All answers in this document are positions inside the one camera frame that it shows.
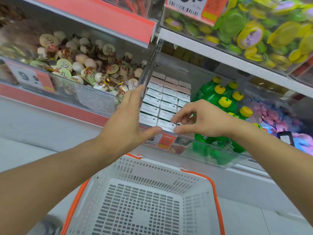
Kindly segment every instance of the hand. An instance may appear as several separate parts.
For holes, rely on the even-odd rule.
[[[171,121],[183,124],[174,129],[176,134],[197,133],[208,137],[227,137],[240,123],[237,118],[205,100],[187,103]]]
[[[143,89],[144,85],[140,85],[125,93],[122,103],[95,138],[100,150],[112,159],[111,163],[162,132],[159,126],[145,131],[139,128],[140,96]]]

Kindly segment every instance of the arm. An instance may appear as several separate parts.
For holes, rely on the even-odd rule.
[[[205,100],[186,104],[174,115],[172,122],[183,124],[174,129],[175,133],[198,133],[208,137],[225,136],[239,143],[259,162],[313,225],[311,155],[301,152],[249,122],[227,114]]]
[[[139,128],[143,88],[125,94],[96,138],[0,173],[1,234],[26,234],[76,187],[162,131]]]

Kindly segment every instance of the shopping basket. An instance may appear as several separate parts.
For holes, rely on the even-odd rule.
[[[225,235],[205,176],[124,155],[81,185],[61,235]]]

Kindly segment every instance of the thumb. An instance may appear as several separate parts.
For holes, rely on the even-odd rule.
[[[199,133],[197,124],[183,124],[174,128],[176,134]]]
[[[145,142],[147,139],[152,138],[161,132],[162,132],[162,128],[159,126],[148,128],[145,131],[141,131],[140,140]]]

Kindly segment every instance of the forearm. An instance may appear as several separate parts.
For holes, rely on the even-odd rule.
[[[230,138],[259,162],[313,225],[313,157],[244,121],[238,120]]]
[[[0,231],[26,234],[71,191],[107,166],[93,145],[87,141],[0,173]]]

